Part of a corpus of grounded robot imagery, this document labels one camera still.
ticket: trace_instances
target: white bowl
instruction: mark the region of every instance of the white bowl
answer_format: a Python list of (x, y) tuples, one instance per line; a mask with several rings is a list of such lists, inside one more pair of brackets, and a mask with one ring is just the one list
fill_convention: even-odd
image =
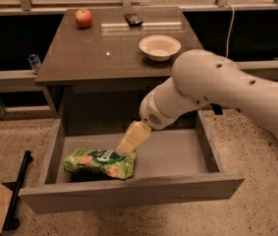
[(139, 42), (139, 49), (154, 61), (168, 60), (180, 48), (180, 42), (168, 35), (151, 35)]

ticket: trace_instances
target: chip bag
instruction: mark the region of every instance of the chip bag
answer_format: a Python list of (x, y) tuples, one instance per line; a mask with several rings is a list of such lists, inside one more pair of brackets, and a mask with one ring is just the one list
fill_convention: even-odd
[(133, 175), (137, 152), (125, 156), (111, 149), (76, 148), (64, 158), (64, 171), (68, 173), (103, 173), (112, 178), (127, 179)]

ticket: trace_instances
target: apple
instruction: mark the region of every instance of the apple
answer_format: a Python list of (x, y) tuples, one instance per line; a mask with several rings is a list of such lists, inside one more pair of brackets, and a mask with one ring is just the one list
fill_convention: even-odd
[(78, 9), (75, 13), (75, 20), (80, 28), (89, 28), (92, 21), (92, 14), (88, 9)]

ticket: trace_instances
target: speckled floor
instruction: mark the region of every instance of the speckled floor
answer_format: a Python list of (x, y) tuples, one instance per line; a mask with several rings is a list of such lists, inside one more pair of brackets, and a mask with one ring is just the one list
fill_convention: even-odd
[[(225, 170), (246, 178), (230, 200), (52, 214), (35, 214), (21, 200), (21, 226), (3, 235), (278, 235), (278, 142), (233, 110), (205, 111), (205, 119)], [(36, 185), (53, 124), (46, 109), (8, 113), (0, 123), (0, 182), (17, 178), (29, 149), (25, 186)]]

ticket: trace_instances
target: cabinet top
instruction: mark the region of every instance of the cabinet top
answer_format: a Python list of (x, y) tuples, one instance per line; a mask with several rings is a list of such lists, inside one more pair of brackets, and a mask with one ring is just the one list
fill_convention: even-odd
[[(89, 9), (92, 24), (80, 29), (76, 10), (68, 10), (57, 29), (35, 80), (39, 86), (76, 86), (87, 81), (169, 77), (183, 52), (202, 48), (179, 7)], [(124, 14), (137, 13), (140, 27), (130, 28)], [(181, 43), (168, 61), (155, 62), (139, 50), (153, 34), (169, 35)]]

